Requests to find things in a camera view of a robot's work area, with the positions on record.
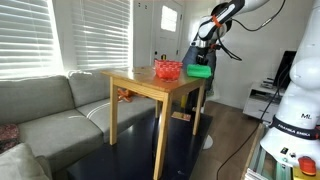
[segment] white cabinet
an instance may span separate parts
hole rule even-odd
[[[276,88],[268,89],[261,87],[260,83],[253,83],[250,88],[247,102],[243,109],[243,113],[248,116],[260,119],[263,112],[266,111],[262,119],[265,121],[265,123],[271,122],[273,116],[277,113],[278,106],[284,92],[280,91],[280,96],[276,95],[272,103],[266,110],[266,107],[272,100],[275,93]]]

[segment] gray sofa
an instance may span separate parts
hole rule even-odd
[[[118,133],[154,106],[141,97],[119,102]],[[94,70],[0,81],[0,125],[8,123],[18,124],[20,142],[59,171],[109,141],[109,78]]]

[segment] floor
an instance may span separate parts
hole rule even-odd
[[[219,171],[220,166],[249,137],[258,120],[242,114],[241,109],[207,101],[204,113],[213,116],[209,129],[213,146],[203,150],[197,160],[190,180],[240,180],[254,135]]]

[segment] window blinds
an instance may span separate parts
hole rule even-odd
[[[1,0],[0,79],[61,70],[51,0]]]
[[[73,0],[73,34],[79,69],[127,67],[131,0]]]

